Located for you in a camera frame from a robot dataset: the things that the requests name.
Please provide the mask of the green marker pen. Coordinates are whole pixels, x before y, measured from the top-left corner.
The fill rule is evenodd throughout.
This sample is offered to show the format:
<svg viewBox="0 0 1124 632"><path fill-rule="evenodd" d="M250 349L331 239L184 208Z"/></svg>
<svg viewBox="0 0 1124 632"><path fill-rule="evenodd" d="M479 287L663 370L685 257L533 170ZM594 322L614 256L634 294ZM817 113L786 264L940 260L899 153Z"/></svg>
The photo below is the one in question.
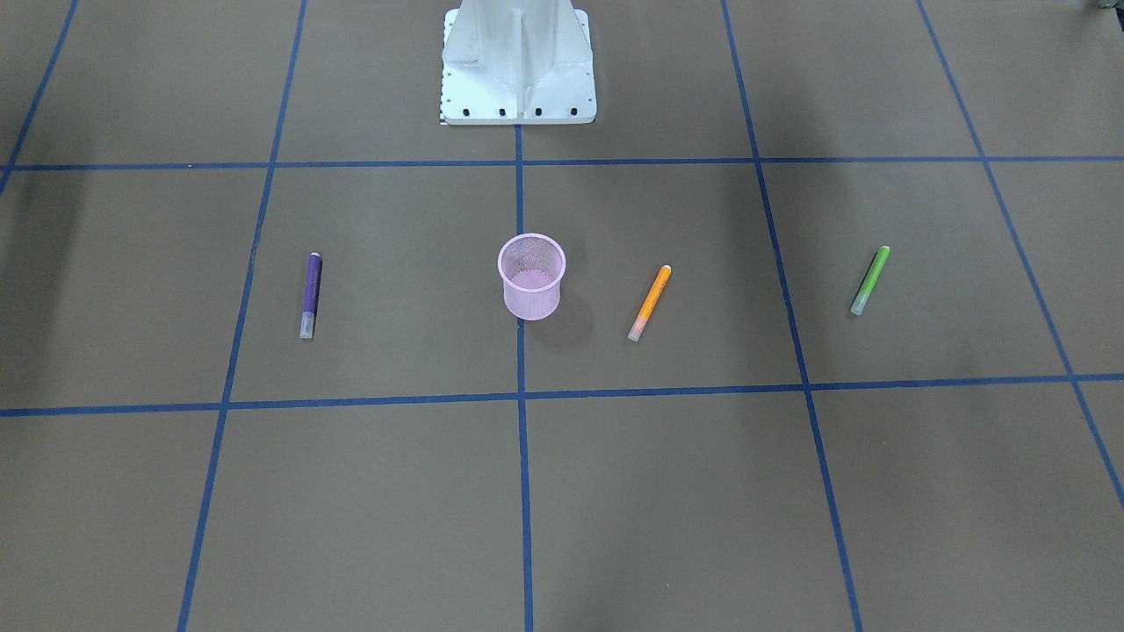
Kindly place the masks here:
<svg viewBox="0 0 1124 632"><path fill-rule="evenodd" d="M865 312L867 304L871 299L872 294L874 294L876 285L878 285L878 280L882 276L883 268L886 268L890 255L891 249L888 245L883 245L874 251L874 256L872 256L863 279L856 289L854 300L852 300L850 308L847 308L847 312L852 316L858 317Z"/></svg>

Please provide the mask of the orange marker pen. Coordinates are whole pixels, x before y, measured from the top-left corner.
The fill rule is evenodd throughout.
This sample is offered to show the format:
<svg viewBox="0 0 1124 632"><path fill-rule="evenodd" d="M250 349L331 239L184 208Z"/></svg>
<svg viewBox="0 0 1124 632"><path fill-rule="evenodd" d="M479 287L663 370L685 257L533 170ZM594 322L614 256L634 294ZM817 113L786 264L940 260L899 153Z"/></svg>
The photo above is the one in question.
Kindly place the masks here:
<svg viewBox="0 0 1124 632"><path fill-rule="evenodd" d="M629 327L629 334L627 334L627 340L640 341L641 336L654 313L658 308L659 299L669 283L670 277L672 276L672 267L664 264L658 269L658 276L655 276L653 283L650 285L649 292L645 295L641 308L638 309L638 315L636 315L633 324Z"/></svg>

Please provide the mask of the purple marker pen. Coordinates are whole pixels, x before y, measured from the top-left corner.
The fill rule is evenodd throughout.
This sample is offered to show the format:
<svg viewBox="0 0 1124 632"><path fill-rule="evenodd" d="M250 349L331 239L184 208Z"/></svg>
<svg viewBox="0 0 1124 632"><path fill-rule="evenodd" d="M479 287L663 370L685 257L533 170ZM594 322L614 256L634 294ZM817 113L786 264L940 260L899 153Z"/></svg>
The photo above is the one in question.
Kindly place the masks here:
<svg viewBox="0 0 1124 632"><path fill-rule="evenodd" d="M314 324L316 324L318 305L320 304L321 265L324 265L321 253L309 253L308 260L306 260L299 340L312 340L314 337Z"/></svg>

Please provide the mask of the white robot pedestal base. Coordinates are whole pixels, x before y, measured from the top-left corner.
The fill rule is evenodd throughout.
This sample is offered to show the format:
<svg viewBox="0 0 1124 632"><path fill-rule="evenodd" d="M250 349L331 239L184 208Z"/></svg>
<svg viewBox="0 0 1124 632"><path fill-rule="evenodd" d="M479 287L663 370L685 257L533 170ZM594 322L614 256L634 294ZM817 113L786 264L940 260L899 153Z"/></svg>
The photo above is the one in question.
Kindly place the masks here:
<svg viewBox="0 0 1124 632"><path fill-rule="evenodd" d="M462 1L445 12L443 27L442 124L597 119L590 19L570 1Z"/></svg>

